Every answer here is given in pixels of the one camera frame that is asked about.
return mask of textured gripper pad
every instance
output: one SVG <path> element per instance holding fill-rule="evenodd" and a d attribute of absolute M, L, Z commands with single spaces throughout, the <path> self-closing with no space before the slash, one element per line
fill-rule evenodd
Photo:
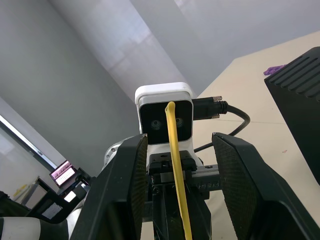
<path fill-rule="evenodd" d="M 130 188 L 130 202 L 132 217 L 135 227 L 136 239 L 140 239 L 142 218 L 145 205 L 146 190 L 146 160 L 147 160 L 148 138 L 144 137 L 136 151 L 135 166 Z"/>
<path fill-rule="evenodd" d="M 260 195 L 237 151 L 217 136 L 212 138 L 221 187 L 236 236 L 246 240 L 256 216 Z"/>

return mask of table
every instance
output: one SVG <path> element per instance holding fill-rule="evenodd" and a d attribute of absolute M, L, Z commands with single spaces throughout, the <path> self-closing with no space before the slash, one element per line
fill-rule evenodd
<path fill-rule="evenodd" d="M 320 31 L 236 58 L 199 98 L 222 96 L 251 117 L 251 123 L 237 137 L 255 146 L 264 161 L 288 182 L 320 226 L 320 186 L 269 93 L 263 74 L 267 68 L 287 64 L 319 44 Z M 228 134 L 241 122 L 232 113 L 219 119 L 195 121 L 194 148 L 209 143 L 212 132 Z M 217 164 L 213 147 L 197 155 L 205 165 Z M 211 211 L 212 239 L 236 240 L 222 191 L 211 192 L 206 203 Z M 141 239 L 154 239 L 152 222 L 142 225 Z"/>

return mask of computer screen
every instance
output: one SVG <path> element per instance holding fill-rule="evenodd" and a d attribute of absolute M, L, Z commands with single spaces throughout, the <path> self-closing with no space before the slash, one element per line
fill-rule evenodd
<path fill-rule="evenodd" d="M 50 173 L 51 178 L 60 187 L 68 179 L 70 179 L 76 173 L 75 168 L 69 161 L 65 161 L 60 166 Z"/>

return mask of desk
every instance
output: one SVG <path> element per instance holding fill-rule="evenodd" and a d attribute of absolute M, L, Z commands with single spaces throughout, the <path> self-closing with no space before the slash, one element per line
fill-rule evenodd
<path fill-rule="evenodd" d="M 320 31 L 237 58 L 199 98 L 223 96 L 223 100 L 251 117 L 251 123 L 237 137 L 255 146 L 264 161 L 288 182 L 320 226 L 320 186 L 269 93 L 263 74 L 267 68 L 287 64 L 319 45 Z M 219 119 L 195 121 L 194 148 L 209 143 L 212 132 L 229 134 L 241 122 L 232 113 Z M 205 165 L 217 164 L 213 147 L 197 155 Z M 206 203 L 211 211 L 212 239 L 236 240 L 222 191 L 211 192 Z M 153 239 L 152 222 L 143 224 L 141 239 Z"/>

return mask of wall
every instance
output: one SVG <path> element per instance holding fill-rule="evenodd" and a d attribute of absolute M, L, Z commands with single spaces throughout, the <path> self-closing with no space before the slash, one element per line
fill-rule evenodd
<path fill-rule="evenodd" d="M 320 30 L 318 0 L 130 1 L 198 94 L 235 58 Z"/>
<path fill-rule="evenodd" d="M 130 0 L 50 0 L 134 100 L 138 87 L 185 82 Z"/>
<path fill-rule="evenodd" d="M 47 1 L 0 1 L 0 96 L 76 167 L 139 132 L 135 105 Z"/>
<path fill-rule="evenodd" d="M 235 58 L 320 30 L 318 0 L 50 2 L 131 99 L 163 82 L 200 94 Z"/>
<path fill-rule="evenodd" d="M 43 136 L 0 97 L 0 115 L 17 129 L 30 143 L 39 149 L 49 160 L 59 166 L 66 158 L 61 155 Z"/>
<path fill-rule="evenodd" d="M 0 191 L 13 199 L 17 189 L 34 183 L 38 176 L 57 191 L 58 186 L 49 173 L 28 151 L 0 128 Z"/>

